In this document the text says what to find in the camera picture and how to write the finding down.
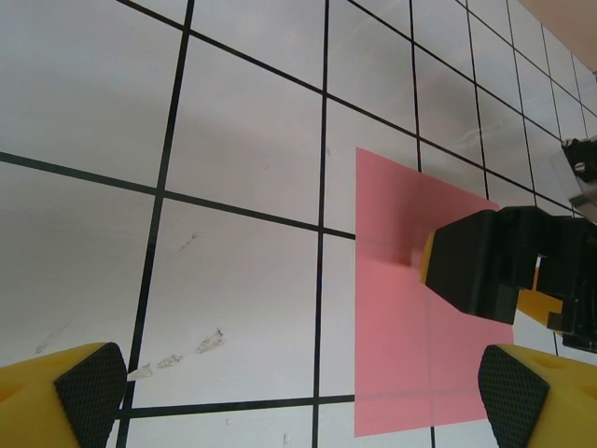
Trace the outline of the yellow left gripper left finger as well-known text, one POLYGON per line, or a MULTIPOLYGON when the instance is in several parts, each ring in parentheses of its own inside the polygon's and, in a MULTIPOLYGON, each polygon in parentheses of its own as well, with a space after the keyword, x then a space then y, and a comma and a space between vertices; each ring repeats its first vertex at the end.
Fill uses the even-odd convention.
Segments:
POLYGON ((89 343, 1 369, 3 447, 105 447, 127 385, 116 343, 89 343))

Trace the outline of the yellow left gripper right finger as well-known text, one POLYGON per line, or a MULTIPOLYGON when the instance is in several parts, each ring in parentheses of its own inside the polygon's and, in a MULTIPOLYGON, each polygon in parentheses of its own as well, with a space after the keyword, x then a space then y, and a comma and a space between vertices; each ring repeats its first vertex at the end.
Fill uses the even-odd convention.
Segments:
POLYGON ((596 367, 517 346, 486 347, 479 393, 500 447, 596 445, 596 367))

